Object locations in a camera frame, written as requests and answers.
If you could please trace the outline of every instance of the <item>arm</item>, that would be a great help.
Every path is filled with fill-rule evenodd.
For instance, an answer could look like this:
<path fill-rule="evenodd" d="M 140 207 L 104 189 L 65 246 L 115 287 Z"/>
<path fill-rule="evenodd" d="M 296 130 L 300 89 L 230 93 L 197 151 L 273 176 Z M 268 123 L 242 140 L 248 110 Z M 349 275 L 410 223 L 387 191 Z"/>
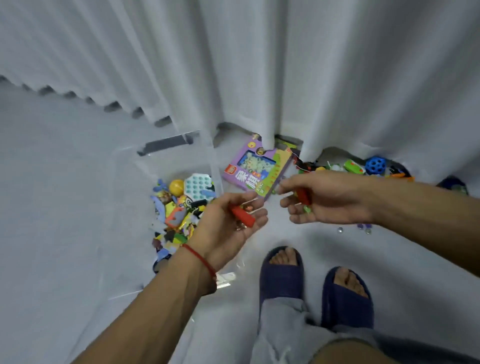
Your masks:
<path fill-rule="evenodd" d="M 252 228 L 236 230 L 228 205 L 240 205 L 256 193 L 225 194 L 208 205 L 188 244 L 220 270 L 268 221 L 263 200 L 249 203 L 256 210 Z M 175 350 L 200 297 L 213 282 L 203 263 L 180 248 L 128 308 L 72 364 L 161 364 Z"/>
<path fill-rule="evenodd" d="M 294 196 L 281 201 L 294 223 L 372 223 L 480 277 L 480 200 L 424 183 L 319 171 L 283 180 L 279 193 L 312 190 L 306 214 Z"/>

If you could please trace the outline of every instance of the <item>navy blue slide sandal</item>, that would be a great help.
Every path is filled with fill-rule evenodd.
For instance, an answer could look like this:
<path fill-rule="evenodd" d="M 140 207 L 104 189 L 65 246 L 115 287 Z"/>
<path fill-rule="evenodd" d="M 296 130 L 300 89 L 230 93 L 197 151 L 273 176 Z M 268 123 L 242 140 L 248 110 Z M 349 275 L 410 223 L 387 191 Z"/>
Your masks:
<path fill-rule="evenodd" d="M 331 330 L 335 325 L 352 328 L 373 328 L 372 295 L 365 282 L 353 270 L 369 298 L 333 283 L 336 270 L 332 268 L 325 278 L 322 294 L 322 323 L 320 326 Z"/>
<path fill-rule="evenodd" d="M 260 309 L 265 300 L 276 297 L 303 298 L 303 262 L 297 253 L 297 265 L 270 264 L 280 250 L 287 246 L 272 249 L 262 263 L 260 270 Z"/>

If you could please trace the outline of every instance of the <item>red logo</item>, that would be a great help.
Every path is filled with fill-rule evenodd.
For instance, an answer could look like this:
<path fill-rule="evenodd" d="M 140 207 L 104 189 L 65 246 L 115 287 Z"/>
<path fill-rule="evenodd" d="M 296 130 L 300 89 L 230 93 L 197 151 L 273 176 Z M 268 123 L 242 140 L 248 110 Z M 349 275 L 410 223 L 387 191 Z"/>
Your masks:
<path fill-rule="evenodd" d="M 235 167 L 233 164 L 229 164 L 228 167 L 225 168 L 225 173 L 234 174 L 236 170 L 237 167 Z"/>

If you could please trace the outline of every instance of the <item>red string bracelet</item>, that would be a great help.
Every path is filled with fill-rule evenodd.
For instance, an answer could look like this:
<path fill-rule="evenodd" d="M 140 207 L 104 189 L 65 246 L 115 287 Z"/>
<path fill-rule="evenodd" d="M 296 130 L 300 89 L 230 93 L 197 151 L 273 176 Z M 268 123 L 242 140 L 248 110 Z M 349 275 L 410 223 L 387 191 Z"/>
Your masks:
<path fill-rule="evenodd" d="M 188 246 L 187 244 L 182 244 L 182 246 L 184 246 L 185 248 L 187 248 L 187 250 L 192 253 L 194 256 L 196 256 L 198 259 L 200 259 L 200 261 L 204 264 L 204 266 L 208 269 L 208 271 L 210 272 L 210 275 L 212 276 L 212 278 L 216 279 L 216 272 L 215 272 L 215 269 L 213 269 L 213 267 L 204 259 L 204 257 L 202 257 L 200 254 L 198 254 L 196 251 L 193 250 L 193 248 L 191 246 Z"/>

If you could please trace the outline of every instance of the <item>board game box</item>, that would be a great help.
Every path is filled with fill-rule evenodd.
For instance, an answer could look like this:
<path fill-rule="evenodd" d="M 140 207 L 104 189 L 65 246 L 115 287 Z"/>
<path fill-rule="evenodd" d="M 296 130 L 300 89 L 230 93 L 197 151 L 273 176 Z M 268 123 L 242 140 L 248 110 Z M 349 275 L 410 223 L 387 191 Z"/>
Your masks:
<path fill-rule="evenodd" d="M 262 137 L 254 134 L 225 168 L 222 177 L 243 190 L 255 190 L 267 198 L 292 159 L 295 144 L 275 138 L 275 148 L 265 150 Z"/>

